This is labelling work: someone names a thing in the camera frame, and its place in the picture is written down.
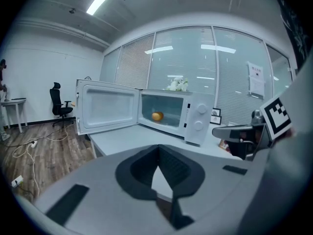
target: small table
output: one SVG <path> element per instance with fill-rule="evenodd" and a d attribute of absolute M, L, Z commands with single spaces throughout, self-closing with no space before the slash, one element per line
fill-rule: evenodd
<path fill-rule="evenodd" d="M 21 126 L 19 104 L 22 105 L 22 113 L 23 113 L 24 123 L 25 123 L 25 126 L 27 126 L 26 114 L 25 114 L 25 109 L 24 109 L 24 103 L 25 102 L 26 102 L 26 99 L 17 99 L 17 100 L 10 100 L 10 101 L 1 102 L 1 105 L 3 107 L 15 106 L 16 117 L 17 117 L 17 120 L 18 120 L 20 133 L 23 133 L 23 130 L 22 130 L 22 126 Z M 8 115 L 8 108 L 6 108 L 6 119 L 8 121 L 8 127 L 10 129 L 11 127 L 10 127 L 10 121 L 9 121 L 9 115 Z"/>

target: white wall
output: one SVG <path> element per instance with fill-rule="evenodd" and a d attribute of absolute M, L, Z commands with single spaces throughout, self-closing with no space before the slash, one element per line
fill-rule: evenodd
<path fill-rule="evenodd" d="M 34 122 L 57 117 L 52 113 L 49 93 L 53 82 L 61 84 L 60 97 L 64 103 L 75 101 L 76 79 L 86 76 L 99 79 L 103 49 L 64 33 L 18 26 L 2 44 L 2 58 L 7 64 L 2 83 L 8 86 L 10 98 L 27 98 L 27 121 Z M 15 111 L 10 112 L 13 123 L 17 123 Z M 69 115 L 72 116 L 75 116 L 75 107 Z"/>
<path fill-rule="evenodd" d="M 105 50 L 104 54 L 106 55 L 140 36 L 171 27 L 193 24 L 228 27 L 259 37 L 288 56 L 291 66 L 295 69 L 297 68 L 291 42 L 280 19 L 280 14 L 277 12 L 271 16 L 258 13 L 257 11 L 244 10 L 237 14 L 214 11 L 188 12 L 170 15 L 144 24 L 137 22 L 121 32 L 111 46 Z"/>

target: white microwave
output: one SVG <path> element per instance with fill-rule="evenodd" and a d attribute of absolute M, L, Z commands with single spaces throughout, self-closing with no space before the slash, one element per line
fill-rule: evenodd
<path fill-rule="evenodd" d="M 202 144 L 210 123 L 214 96 L 204 93 L 139 90 L 111 83 L 76 81 L 79 135 L 143 124 Z M 162 113 L 154 120 L 153 113 Z"/>

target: microwave door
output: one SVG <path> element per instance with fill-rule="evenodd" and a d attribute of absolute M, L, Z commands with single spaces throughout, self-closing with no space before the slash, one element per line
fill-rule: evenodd
<path fill-rule="evenodd" d="M 79 135 L 137 124 L 139 90 L 111 83 L 76 81 L 76 122 Z"/>

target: office chair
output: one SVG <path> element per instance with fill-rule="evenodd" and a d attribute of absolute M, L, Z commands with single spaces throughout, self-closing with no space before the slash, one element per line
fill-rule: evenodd
<path fill-rule="evenodd" d="M 61 104 L 60 91 L 59 91 L 60 87 L 61 85 L 59 83 L 54 82 L 53 88 L 50 89 L 50 95 L 51 95 L 51 99 L 53 103 L 52 112 L 56 116 L 59 115 L 59 118 L 62 117 L 62 119 L 53 123 L 52 125 L 53 127 L 56 123 L 59 123 L 59 122 L 63 122 L 63 124 L 65 121 L 74 123 L 72 120 L 66 119 L 67 114 L 72 112 L 73 110 L 73 108 L 67 106 L 68 103 L 71 101 L 65 101 L 66 107 L 61 107 L 64 104 Z"/>

